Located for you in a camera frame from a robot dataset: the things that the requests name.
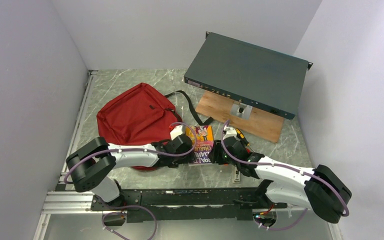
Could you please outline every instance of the marble table top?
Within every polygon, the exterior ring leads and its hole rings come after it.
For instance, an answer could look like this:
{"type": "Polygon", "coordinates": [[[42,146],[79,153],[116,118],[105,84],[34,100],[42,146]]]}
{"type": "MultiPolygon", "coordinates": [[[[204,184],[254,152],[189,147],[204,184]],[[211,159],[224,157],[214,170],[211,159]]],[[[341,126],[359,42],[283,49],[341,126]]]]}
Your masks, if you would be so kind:
{"type": "MultiPolygon", "coordinates": [[[[204,90],[184,83],[182,78],[185,72],[186,69],[100,70],[97,73],[95,86],[87,106],[78,146],[81,147],[99,136],[96,118],[98,111],[107,102],[139,83],[148,83],[163,95],[183,90],[196,106],[204,94],[204,90]]],[[[197,125],[183,95],[175,94],[169,100],[176,106],[176,111],[186,124],[197,125]]],[[[206,116],[199,116],[202,120],[207,119],[206,116]]],[[[211,125],[214,138],[220,139],[223,124],[215,120],[211,125]]],[[[287,164],[299,167],[312,166],[296,117],[293,120],[285,119],[277,144],[248,132],[244,132],[244,134],[256,152],[287,164]]],[[[117,180],[123,189],[256,187],[262,181],[262,179],[241,176],[240,183],[233,183],[233,168],[232,165],[189,166],[185,164],[178,168],[162,167],[155,171],[142,172],[130,167],[123,167],[111,171],[108,176],[117,180]]]]}

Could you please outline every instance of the wooden board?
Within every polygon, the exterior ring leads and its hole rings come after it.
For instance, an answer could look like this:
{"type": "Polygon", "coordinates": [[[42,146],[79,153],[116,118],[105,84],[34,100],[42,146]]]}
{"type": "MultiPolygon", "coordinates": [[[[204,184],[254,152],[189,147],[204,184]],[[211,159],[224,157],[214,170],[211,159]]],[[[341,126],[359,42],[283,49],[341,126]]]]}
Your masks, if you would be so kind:
{"type": "Polygon", "coordinates": [[[281,136],[284,118],[261,109],[252,108],[249,119],[231,115],[234,100],[205,91],[195,110],[222,123],[230,119],[230,126],[277,143],[281,136]]]}

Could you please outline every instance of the book cover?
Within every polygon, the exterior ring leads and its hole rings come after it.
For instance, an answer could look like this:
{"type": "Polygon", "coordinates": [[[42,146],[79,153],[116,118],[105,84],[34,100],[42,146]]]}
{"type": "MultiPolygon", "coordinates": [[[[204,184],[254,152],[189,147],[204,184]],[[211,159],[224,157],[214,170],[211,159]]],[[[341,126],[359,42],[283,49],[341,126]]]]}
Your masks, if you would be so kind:
{"type": "MultiPolygon", "coordinates": [[[[192,130],[195,131],[197,137],[197,143],[194,149],[195,159],[193,162],[190,162],[189,165],[203,165],[211,164],[210,158],[208,155],[213,149],[214,137],[213,129],[209,125],[205,126],[191,126],[192,130]]],[[[186,129],[185,134],[192,139],[192,143],[195,143],[194,135],[189,130],[186,129]]]]}

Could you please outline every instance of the white wall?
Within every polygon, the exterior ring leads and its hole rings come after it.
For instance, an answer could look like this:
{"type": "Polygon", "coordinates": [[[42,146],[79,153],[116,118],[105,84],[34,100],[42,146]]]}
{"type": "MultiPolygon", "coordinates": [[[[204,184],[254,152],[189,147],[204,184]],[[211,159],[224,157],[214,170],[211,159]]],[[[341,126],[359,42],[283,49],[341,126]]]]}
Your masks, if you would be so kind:
{"type": "Polygon", "coordinates": [[[295,55],[314,62],[298,113],[310,157],[353,193],[344,239],[384,239],[384,0],[323,0],[295,55]]]}
{"type": "Polygon", "coordinates": [[[215,32],[293,54],[322,0],[53,0],[89,69],[188,68],[215,32]]]}
{"type": "Polygon", "coordinates": [[[33,237],[86,79],[50,0],[0,0],[0,240],[33,237]]]}

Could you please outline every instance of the red bag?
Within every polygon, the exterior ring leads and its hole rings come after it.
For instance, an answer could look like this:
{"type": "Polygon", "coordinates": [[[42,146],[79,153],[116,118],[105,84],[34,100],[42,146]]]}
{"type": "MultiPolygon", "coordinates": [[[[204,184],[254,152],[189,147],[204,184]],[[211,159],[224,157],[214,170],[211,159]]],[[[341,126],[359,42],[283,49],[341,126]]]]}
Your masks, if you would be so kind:
{"type": "Polygon", "coordinates": [[[109,101],[96,115],[107,143],[145,145],[170,139],[170,124],[182,122],[176,107],[151,85],[140,83],[109,101]]]}

